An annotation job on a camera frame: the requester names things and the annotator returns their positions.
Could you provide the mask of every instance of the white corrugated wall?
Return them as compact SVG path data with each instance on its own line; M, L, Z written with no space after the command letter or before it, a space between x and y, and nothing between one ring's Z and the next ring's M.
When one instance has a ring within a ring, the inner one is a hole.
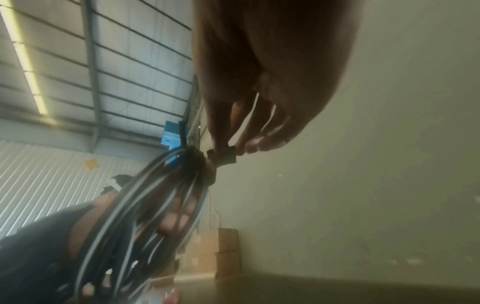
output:
M95 160L98 168L85 162ZM135 175L147 162L0 141L0 238L68 206L90 201L116 174Z

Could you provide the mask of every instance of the ceiling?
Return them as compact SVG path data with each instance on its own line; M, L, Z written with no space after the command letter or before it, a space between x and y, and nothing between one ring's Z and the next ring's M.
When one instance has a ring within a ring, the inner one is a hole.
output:
M160 138L166 121L183 119L194 76L190 0L91 0L86 16L74 0L0 5L0 103L38 113L41 98L44 117L52 121L81 121L139 137ZM83 17L90 21L91 39ZM11 19L19 34L7 30ZM19 52L31 66L21 63Z

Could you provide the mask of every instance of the light strip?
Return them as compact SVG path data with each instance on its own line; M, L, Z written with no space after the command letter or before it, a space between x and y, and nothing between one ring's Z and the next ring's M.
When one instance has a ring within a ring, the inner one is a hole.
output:
M33 95L33 99L35 100L36 107L38 111L42 115L47 115L49 112L45 105L45 100L40 93L39 84L37 82L37 78L33 73L32 62L29 57L29 53L27 48L24 44L24 38L20 31L19 21L15 12L10 9L12 7L11 0L3 0L5 6L0 7L1 17L3 18L3 22L5 23L6 29L8 31L8 35L10 36L10 40L13 41L13 46L15 48L15 53L20 61L21 69L25 74L26 81L28 83L28 87Z

